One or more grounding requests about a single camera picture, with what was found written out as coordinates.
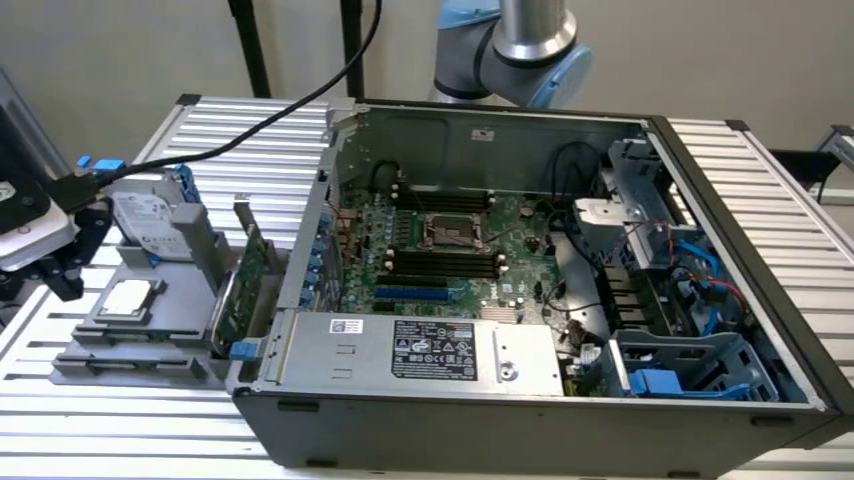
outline power cable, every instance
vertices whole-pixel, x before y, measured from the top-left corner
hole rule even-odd
[[[374,19],[371,21],[371,28],[368,29],[368,33],[367,33],[367,36],[364,38],[364,43],[362,44],[362,47],[359,48],[359,51],[356,52],[356,54],[352,56],[352,58],[350,59],[350,61],[344,65],[344,68],[342,68],[342,70],[320,86],[320,88],[318,88],[314,92],[311,92],[308,95],[306,95],[303,98],[300,98],[296,102],[294,102],[291,105],[288,105],[283,110],[280,110],[279,112],[272,114],[266,120],[263,120],[259,123],[256,123],[252,127],[250,127],[250,129],[246,132],[243,132],[240,135],[238,135],[224,145],[216,147],[212,150],[208,150],[207,152],[194,153],[194,154],[190,154],[190,155],[182,155],[182,156],[178,156],[178,157],[162,158],[162,159],[154,160],[151,162],[139,163],[136,165],[130,165],[128,167],[126,167],[126,168],[123,168],[123,169],[120,169],[120,170],[118,170],[118,171],[115,171],[112,173],[102,175],[102,177],[99,177],[99,179],[98,179],[99,188],[106,187],[107,185],[114,183],[116,180],[119,180],[120,178],[127,177],[128,175],[135,175],[138,173],[147,172],[147,171],[158,169],[158,168],[168,167],[171,165],[178,165],[179,163],[198,162],[198,161],[207,160],[210,158],[218,157],[219,155],[224,154],[226,152],[232,150],[235,147],[238,147],[250,138],[252,138],[252,136],[258,132],[260,132],[264,128],[271,126],[274,123],[276,123],[284,117],[287,117],[291,113],[294,113],[296,110],[299,110],[302,107],[304,107],[308,103],[311,103],[320,95],[323,95],[335,86],[335,84],[342,80],[342,78],[344,78],[344,76],[347,75],[350,70],[354,68],[354,66],[362,60],[362,57],[364,56],[364,52],[367,51],[368,47],[371,46],[371,42],[374,41],[374,37],[376,35],[376,30],[379,28],[379,19],[380,19],[380,16],[382,16],[382,11],[383,11],[383,0],[376,0],[376,9],[374,10]]]

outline blue clip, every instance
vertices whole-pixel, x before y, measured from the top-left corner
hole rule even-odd
[[[78,159],[78,168],[83,169],[90,166],[92,155],[84,155]]]
[[[685,398],[706,400],[750,400],[750,385],[739,383],[722,392],[685,392]]]
[[[196,180],[192,176],[192,170],[186,163],[178,165],[174,169],[178,178],[182,181],[182,193],[184,195],[184,201],[188,203],[202,203],[202,195],[196,188]]]
[[[694,244],[691,244],[689,242],[683,242],[682,240],[679,240],[674,245],[675,245],[677,248],[683,249],[685,251],[687,251],[693,255],[695,255],[699,258],[702,258],[703,260],[706,260],[709,262],[709,265],[711,266],[711,276],[713,277],[718,277],[719,264],[718,264],[718,259],[717,259],[717,257],[714,255],[710,255],[697,245],[694,245]]]
[[[102,158],[92,166],[96,172],[115,172],[120,168],[124,168],[124,160],[115,158]]]
[[[641,369],[629,374],[631,391],[639,397],[679,398],[683,396],[677,372]]]
[[[239,361],[251,361],[258,358],[258,345],[252,342],[235,342],[228,350],[228,359]]]

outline sticker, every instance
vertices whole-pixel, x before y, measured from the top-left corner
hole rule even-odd
[[[486,128],[473,128],[471,139],[475,142],[491,142],[493,140],[495,140],[495,130],[489,130]]]
[[[364,320],[360,318],[334,318],[330,322],[330,333],[362,333]]]
[[[395,377],[478,380],[474,324],[395,320],[392,345]]]
[[[119,226],[143,249],[166,260],[190,260],[190,246],[172,227],[172,208],[159,196],[115,192],[112,195]]]

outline black cable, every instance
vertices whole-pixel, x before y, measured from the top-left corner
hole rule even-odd
[[[118,170],[114,173],[108,173],[103,175],[98,180],[99,187],[106,187],[120,178],[124,178],[128,175],[135,175],[138,173],[146,172],[155,168],[167,167],[170,165],[176,165],[179,163],[198,162],[200,160],[207,160],[208,158],[214,158],[222,155],[223,153],[232,150],[243,142],[246,142],[250,138],[252,138],[252,136],[258,132],[260,132],[264,128],[271,126],[282,118],[287,117],[298,109],[306,106],[311,101],[314,101],[320,95],[323,95],[335,86],[335,84],[347,75],[347,72],[350,72],[350,70],[354,68],[354,65],[356,65],[362,60],[362,57],[364,56],[364,52],[371,46],[371,42],[374,41],[374,37],[376,35],[376,29],[379,27],[379,19],[382,16],[382,11],[383,11],[383,0],[376,0],[376,9],[374,10],[374,19],[371,21],[371,28],[368,29],[368,34],[364,37],[364,43],[362,44],[362,48],[359,48],[359,51],[356,52],[356,54],[352,56],[352,58],[344,65],[344,68],[342,68],[342,70],[320,86],[320,88],[318,88],[314,92],[311,92],[308,95],[300,98],[296,102],[288,105],[282,111],[274,113],[266,120],[256,123],[246,132],[238,135],[228,143],[216,147],[214,150],[208,150],[207,152],[202,152],[202,153],[194,153],[190,155],[182,155],[178,157],[162,158],[151,162],[131,165],[123,168],[122,170]]]
[[[371,168],[371,176],[368,177],[368,192],[376,191],[376,187],[374,186],[374,183],[376,182],[376,173],[386,165],[394,165],[395,171],[400,170],[400,164],[394,159],[386,159],[376,162],[374,164],[374,168]]]
[[[818,195],[815,196],[815,203],[822,204],[822,195],[825,195],[825,185],[827,185],[827,179],[822,182],[822,186],[818,187]]]
[[[570,239],[570,243],[573,244],[573,248],[575,248],[575,251],[578,252],[581,257],[585,259],[585,261],[590,264],[593,269],[595,271],[599,271],[602,269],[602,266],[599,265],[599,262],[597,262],[597,260],[590,256],[590,254],[587,253],[587,250],[585,248],[582,248],[582,245],[578,243],[578,240],[575,240],[575,235],[573,234],[571,230],[573,230],[573,227],[570,226],[570,223],[565,219],[563,220],[563,233],[566,234],[566,238]]]
[[[561,308],[557,307],[554,305],[554,303],[551,303],[551,296],[554,295],[555,291],[558,290],[558,288],[561,287],[561,285],[565,283],[565,280],[561,280],[554,287],[551,287],[551,290],[549,290],[549,293],[546,293],[546,297],[543,298],[543,304],[549,305],[549,307],[558,311],[558,312],[563,312],[563,313],[573,313],[573,312],[579,312],[582,310],[587,310],[591,307],[601,307],[602,306],[602,302],[594,302],[594,303],[589,303],[587,305],[582,305],[581,307],[575,307],[575,308]]]
[[[551,163],[551,198],[553,198],[553,200],[555,199],[555,196],[558,195],[558,160],[561,160],[561,157],[562,157],[563,153],[567,151],[567,149],[570,149],[573,147],[586,147],[594,153],[597,158],[599,157],[599,151],[597,150],[597,148],[593,145],[590,145],[587,142],[583,142],[581,140],[565,143],[563,145],[561,145],[555,149],[555,151],[551,154],[551,159],[549,160],[550,163]],[[573,162],[573,165],[575,165],[575,168],[581,172],[581,169],[578,168],[578,165],[575,164],[575,161]],[[569,183],[570,183],[570,171],[571,171],[571,168],[567,168],[567,176],[566,176],[566,180],[563,182],[563,190],[561,192],[561,198],[563,198],[565,195],[566,195],[566,188],[567,188]]]

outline blue latch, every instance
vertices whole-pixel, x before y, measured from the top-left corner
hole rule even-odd
[[[682,397],[682,385],[673,370],[641,369],[629,374],[631,391],[639,397]]]
[[[96,172],[115,172],[120,168],[124,168],[124,160],[115,158],[102,158],[92,166]]]
[[[92,155],[84,155],[78,159],[78,168],[83,169],[90,166]]]
[[[641,369],[629,374],[631,392],[638,397],[750,400],[750,385],[739,383],[719,392],[685,391],[673,370]]]
[[[258,345],[252,342],[235,342],[231,344],[231,350],[228,350],[228,359],[239,361],[251,361],[258,358],[255,355],[258,352]]]

